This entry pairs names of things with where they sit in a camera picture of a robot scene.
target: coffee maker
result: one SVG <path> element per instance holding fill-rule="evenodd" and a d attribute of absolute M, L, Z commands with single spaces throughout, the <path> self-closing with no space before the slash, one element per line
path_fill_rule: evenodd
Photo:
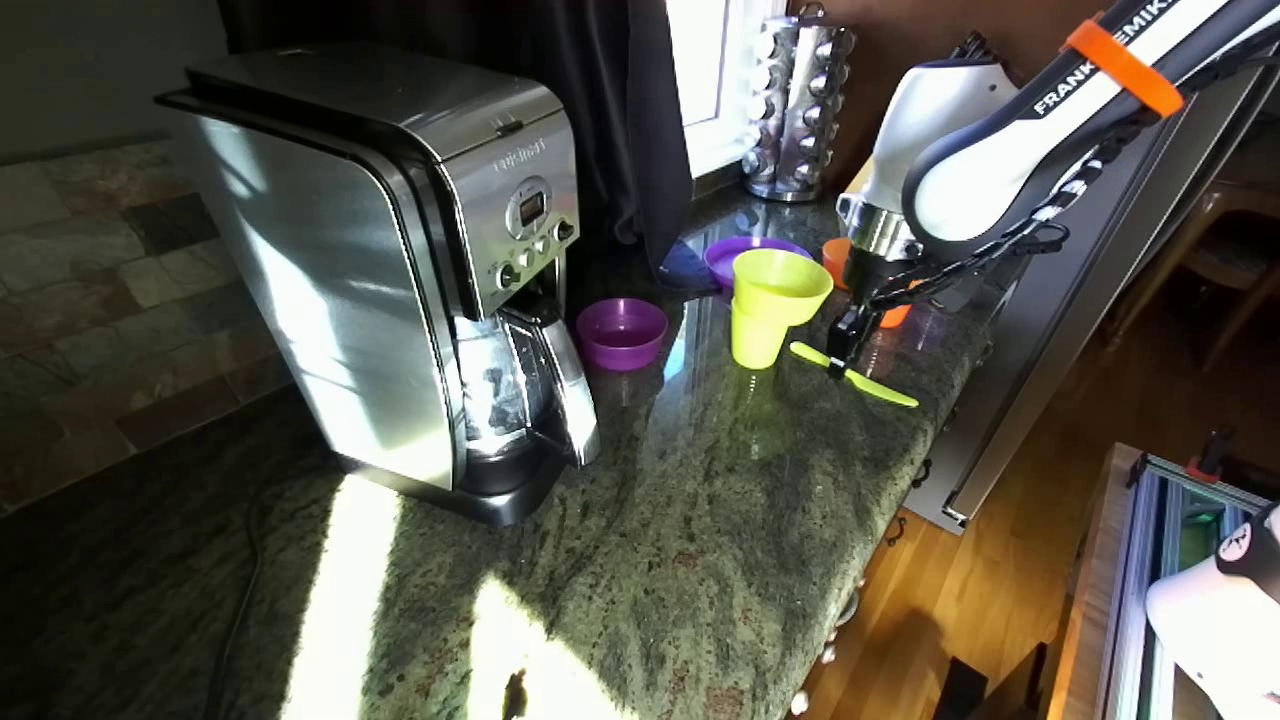
<path fill-rule="evenodd" d="M 577 146 L 533 82 L 374 44 L 244 53 L 164 91 L 334 457 L 518 519 L 595 457 L 564 330 Z"/>

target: green granite countertop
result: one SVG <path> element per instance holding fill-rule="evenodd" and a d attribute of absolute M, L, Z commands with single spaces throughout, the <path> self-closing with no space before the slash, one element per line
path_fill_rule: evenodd
<path fill-rule="evenodd" d="M 666 301 L 516 529 L 342 478 L 273 396 L 0 524 L 0 717 L 774 720 L 985 353 L 970 287 L 863 356 L 921 412 L 738 372 L 725 301 Z"/>

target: yellow cup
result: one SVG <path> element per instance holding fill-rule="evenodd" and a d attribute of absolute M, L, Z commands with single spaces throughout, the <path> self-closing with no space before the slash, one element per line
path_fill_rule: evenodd
<path fill-rule="evenodd" d="M 817 309 L 830 298 L 830 278 L 824 266 L 755 249 L 733 260 L 733 361 L 738 367 L 772 367 L 788 330 L 809 326 Z"/>

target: stone tile wall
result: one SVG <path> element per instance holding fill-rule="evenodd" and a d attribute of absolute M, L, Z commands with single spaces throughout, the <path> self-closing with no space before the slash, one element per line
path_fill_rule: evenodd
<path fill-rule="evenodd" d="M 0 518 L 282 383 L 164 138 L 0 170 Z"/>

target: orange strap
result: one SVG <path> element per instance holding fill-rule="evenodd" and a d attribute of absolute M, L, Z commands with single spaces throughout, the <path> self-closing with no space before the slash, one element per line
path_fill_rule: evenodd
<path fill-rule="evenodd" d="M 1153 64 L 1135 61 L 1106 27 L 1097 21 L 1085 21 L 1069 48 L 1090 61 L 1100 72 L 1106 72 L 1128 97 L 1148 106 L 1156 116 L 1175 116 L 1183 110 L 1183 91 L 1167 84 Z"/>

